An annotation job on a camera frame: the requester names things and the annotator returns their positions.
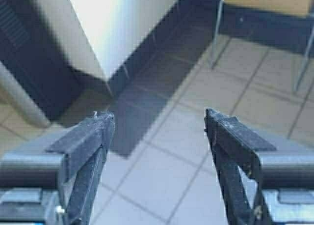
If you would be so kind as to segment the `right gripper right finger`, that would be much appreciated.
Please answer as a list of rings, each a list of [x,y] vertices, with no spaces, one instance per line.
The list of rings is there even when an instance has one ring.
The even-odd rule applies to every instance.
[[[212,108],[205,110],[205,129],[223,196],[228,224],[271,225],[273,221],[262,195],[258,152],[274,152],[275,146],[235,116]],[[240,172],[257,183],[250,206]]]

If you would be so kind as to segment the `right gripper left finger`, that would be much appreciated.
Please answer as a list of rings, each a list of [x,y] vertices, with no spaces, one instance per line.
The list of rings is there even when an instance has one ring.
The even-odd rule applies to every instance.
[[[114,114],[95,112],[46,148],[62,156],[57,188],[65,225],[87,225],[115,132]]]

